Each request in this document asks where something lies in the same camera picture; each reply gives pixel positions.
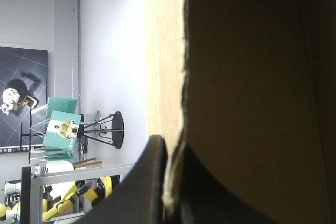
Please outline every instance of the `wooden stick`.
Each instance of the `wooden stick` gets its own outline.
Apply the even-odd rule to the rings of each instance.
[[[86,159],[86,160],[74,162],[73,165],[79,165],[79,164],[86,163],[86,162],[89,162],[89,161],[92,161],[92,160],[96,160],[96,158],[93,157],[93,158],[89,158],[89,159]]]
[[[82,168],[82,167],[88,167],[90,165],[98,165],[98,164],[102,164],[102,161],[96,161],[96,162],[91,162],[91,163],[84,163],[84,164],[80,164],[80,165],[75,165],[75,169],[77,168]]]

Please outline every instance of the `white wall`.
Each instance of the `white wall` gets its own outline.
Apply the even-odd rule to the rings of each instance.
[[[89,140],[88,157],[135,162],[147,142],[142,0],[80,0],[81,112],[90,121],[120,111],[122,149]]]
[[[0,46],[48,50],[49,96],[77,97],[77,17],[77,0],[0,0]],[[27,153],[1,154],[0,189],[27,164]]]

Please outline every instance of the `white robot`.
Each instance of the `white robot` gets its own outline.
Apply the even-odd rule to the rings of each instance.
[[[6,115],[9,115],[9,111],[12,110],[18,103],[20,98],[19,93],[16,89],[6,89],[2,93],[3,104],[1,105],[1,110]]]
[[[10,110],[18,106],[27,106],[30,108],[35,108],[38,104],[38,100],[29,95],[26,95],[22,102],[19,102],[20,94],[16,89],[6,89],[2,94],[3,104],[1,105],[1,110],[6,115],[9,115]]]

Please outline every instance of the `yellow robot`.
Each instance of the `yellow robot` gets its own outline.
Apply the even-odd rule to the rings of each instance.
[[[19,220],[20,219],[20,202],[13,207],[0,203],[0,220]]]
[[[56,203],[54,203],[56,200],[53,199],[51,204],[46,195],[43,201],[43,221],[48,221],[51,217],[71,209],[76,198],[81,195],[84,195],[94,207],[98,202],[108,197],[112,193],[113,187],[115,188],[119,182],[119,176],[76,181],[63,195],[56,198],[58,200]]]

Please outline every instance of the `television screen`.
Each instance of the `television screen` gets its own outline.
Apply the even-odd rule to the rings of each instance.
[[[2,96],[7,89],[18,92],[18,102],[28,95],[38,100],[38,106],[46,104],[47,62],[48,51],[45,50],[0,47],[0,104],[4,103]],[[29,110],[26,106],[17,106],[8,115],[0,110],[0,153],[28,151],[29,136],[20,140],[20,131],[29,133]],[[38,119],[33,118],[33,123],[37,122]],[[43,142],[40,136],[31,139],[33,147]]]

